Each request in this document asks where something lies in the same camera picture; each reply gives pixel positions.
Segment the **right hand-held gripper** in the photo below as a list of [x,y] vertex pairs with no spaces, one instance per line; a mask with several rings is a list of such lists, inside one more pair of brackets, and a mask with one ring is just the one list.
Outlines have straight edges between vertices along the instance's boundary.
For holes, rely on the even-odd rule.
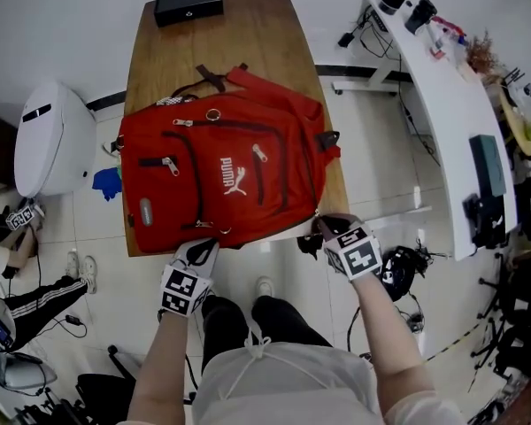
[[322,236],[328,264],[349,281],[380,272],[380,243],[359,217],[344,213],[319,216],[312,223],[312,233]]

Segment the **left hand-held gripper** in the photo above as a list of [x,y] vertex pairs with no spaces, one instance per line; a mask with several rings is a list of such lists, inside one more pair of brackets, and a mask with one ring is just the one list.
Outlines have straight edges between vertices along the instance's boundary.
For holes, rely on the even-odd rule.
[[165,265],[160,283],[158,319],[164,313],[190,317],[206,299],[212,285],[212,270],[219,241],[204,238],[183,243]]

